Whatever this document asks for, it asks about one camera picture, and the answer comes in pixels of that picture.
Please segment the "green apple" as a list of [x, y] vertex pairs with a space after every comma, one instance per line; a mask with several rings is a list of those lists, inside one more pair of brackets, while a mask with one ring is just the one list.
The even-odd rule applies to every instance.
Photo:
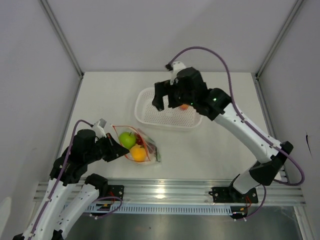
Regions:
[[122, 132], [118, 138], [120, 143], [127, 149], [131, 149], [136, 144], [136, 137], [132, 132]]

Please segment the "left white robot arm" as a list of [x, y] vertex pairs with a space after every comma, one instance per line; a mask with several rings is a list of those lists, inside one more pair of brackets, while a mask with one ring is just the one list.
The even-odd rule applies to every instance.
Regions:
[[73, 132], [69, 146], [55, 160], [42, 202], [27, 229], [15, 240], [64, 240], [87, 207], [98, 200], [119, 201], [110, 194], [108, 180], [96, 173], [89, 175], [78, 195], [65, 206], [68, 196], [87, 172], [88, 166], [99, 160], [114, 161], [129, 150], [109, 134], [97, 136], [94, 130]]

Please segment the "green leafy vegetable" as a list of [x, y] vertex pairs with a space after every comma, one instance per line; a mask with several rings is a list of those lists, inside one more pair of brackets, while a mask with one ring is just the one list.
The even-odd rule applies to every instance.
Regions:
[[151, 139], [150, 137], [148, 137], [146, 140], [146, 143], [147, 143], [148, 151], [152, 155], [153, 160], [156, 163], [161, 163], [162, 160], [161, 160], [160, 150], [157, 147], [156, 142], [153, 139]]

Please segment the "clear orange zip top bag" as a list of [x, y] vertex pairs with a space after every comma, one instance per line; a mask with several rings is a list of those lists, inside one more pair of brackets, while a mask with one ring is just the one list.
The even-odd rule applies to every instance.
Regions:
[[138, 165], [160, 164], [160, 150], [156, 142], [140, 128], [129, 125], [112, 125], [120, 145], [129, 153], [125, 157]]

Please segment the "red grape bunch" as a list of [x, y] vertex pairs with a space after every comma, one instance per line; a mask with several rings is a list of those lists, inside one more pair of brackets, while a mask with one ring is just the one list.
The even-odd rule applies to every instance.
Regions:
[[136, 139], [136, 144], [142, 146], [145, 149], [148, 149], [149, 151], [152, 149], [150, 146], [150, 143], [143, 138], [141, 135], [139, 134], [135, 134], [135, 139]]

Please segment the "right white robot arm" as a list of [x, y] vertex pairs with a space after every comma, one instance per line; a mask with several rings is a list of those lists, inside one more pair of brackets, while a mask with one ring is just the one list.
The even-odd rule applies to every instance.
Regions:
[[230, 95], [220, 88], [208, 88], [201, 73], [193, 67], [180, 69], [171, 79], [154, 84], [152, 105], [158, 111], [165, 109], [165, 96], [169, 108], [183, 104], [193, 107], [200, 115], [227, 129], [255, 156], [256, 163], [237, 176], [228, 189], [228, 196], [234, 202], [241, 201], [249, 190], [259, 185], [269, 186], [294, 148], [289, 141], [280, 142], [261, 132], [235, 109]]

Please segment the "orange fruit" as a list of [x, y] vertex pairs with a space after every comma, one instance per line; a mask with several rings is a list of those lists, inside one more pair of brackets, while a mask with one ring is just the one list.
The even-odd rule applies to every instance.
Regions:
[[135, 162], [144, 162], [147, 157], [145, 148], [140, 145], [133, 146], [130, 149], [130, 154]]

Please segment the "red peach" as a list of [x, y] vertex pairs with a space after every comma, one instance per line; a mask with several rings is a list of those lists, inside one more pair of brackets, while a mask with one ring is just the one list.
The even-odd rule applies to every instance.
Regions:
[[179, 107], [181, 110], [185, 111], [189, 108], [189, 105], [187, 104], [182, 104], [180, 107]]

